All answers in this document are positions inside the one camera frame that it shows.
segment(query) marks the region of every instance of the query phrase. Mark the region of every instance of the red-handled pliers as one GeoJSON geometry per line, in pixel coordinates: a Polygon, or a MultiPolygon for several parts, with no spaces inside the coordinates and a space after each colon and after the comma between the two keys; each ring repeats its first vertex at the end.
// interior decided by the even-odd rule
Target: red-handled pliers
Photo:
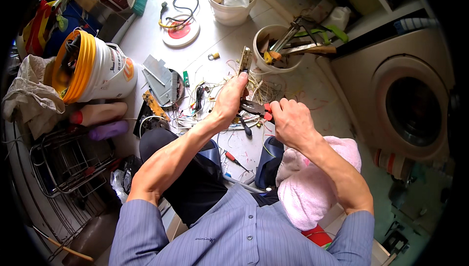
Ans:
{"type": "Polygon", "coordinates": [[[275,124],[275,121],[273,120],[273,116],[272,116],[272,110],[270,109],[269,103],[260,105],[254,101],[241,99],[239,108],[242,109],[243,111],[249,112],[250,114],[258,115],[261,118],[264,118],[267,121],[275,124]]]}

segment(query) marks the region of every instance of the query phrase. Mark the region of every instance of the white pipe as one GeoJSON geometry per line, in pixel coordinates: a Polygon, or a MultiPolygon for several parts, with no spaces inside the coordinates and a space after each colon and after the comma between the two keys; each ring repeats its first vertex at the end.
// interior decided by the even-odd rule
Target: white pipe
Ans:
{"type": "Polygon", "coordinates": [[[259,189],[253,188],[253,187],[251,187],[251,186],[248,186],[248,185],[246,185],[246,184],[244,184],[244,183],[242,183],[242,182],[239,182],[239,181],[235,180],[234,178],[229,177],[229,176],[227,176],[227,175],[223,175],[223,178],[224,178],[225,180],[231,182],[231,183],[240,184],[241,186],[243,186],[244,189],[246,189],[246,190],[248,190],[248,191],[251,191],[251,192],[253,192],[253,193],[265,193],[264,191],[261,191],[261,190],[259,190],[259,189]]]}

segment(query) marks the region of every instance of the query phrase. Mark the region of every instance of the green broom bristles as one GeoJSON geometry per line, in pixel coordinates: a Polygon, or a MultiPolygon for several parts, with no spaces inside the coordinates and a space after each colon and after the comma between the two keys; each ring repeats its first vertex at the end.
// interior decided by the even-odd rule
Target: green broom bristles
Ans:
{"type": "Polygon", "coordinates": [[[134,6],[132,7],[132,11],[137,14],[138,16],[142,16],[145,11],[145,5],[148,0],[135,0],[134,6]]]}

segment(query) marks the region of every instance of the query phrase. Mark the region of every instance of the bucket label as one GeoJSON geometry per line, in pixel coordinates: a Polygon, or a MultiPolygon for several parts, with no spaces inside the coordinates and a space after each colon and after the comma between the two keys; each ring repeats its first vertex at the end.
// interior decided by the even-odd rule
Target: bucket label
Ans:
{"type": "Polygon", "coordinates": [[[109,48],[111,50],[111,61],[112,61],[112,66],[109,68],[110,71],[113,72],[113,74],[116,73],[116,70],[119,72],[122,70],[122,66],[124,65],[123,62],[123,57],[118,53],[116,50],[109,48]]]}
{"type": "Polygon", "coordinates": [[[130,58],[126,58],[125,60],[125,68],[124,68],[124,78],[127,82],[132,80],[134,77],[134,64],[130,58]]]}

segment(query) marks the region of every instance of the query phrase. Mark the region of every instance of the slipper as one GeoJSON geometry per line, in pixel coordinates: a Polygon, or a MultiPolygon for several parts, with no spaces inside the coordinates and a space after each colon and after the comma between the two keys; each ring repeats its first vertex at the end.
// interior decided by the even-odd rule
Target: slipper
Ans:
{"type": "Polygon", "coordinates": [[[205,144],[201,151],[197,152],[196,159],[206,168],[208,173],[220,182],[223,180],[220,160],[220,150],[218,149],[217,142],[213,139],[205,144]]]}
{"type": "Polygon", "coordinates": [[[282,142],[274,136],[267,138],[264,145],[266,147],[262,147],[261,159],[256,171],[256,187],[261,189],[275,186],[275,177],[284,152],[282,142]]]}

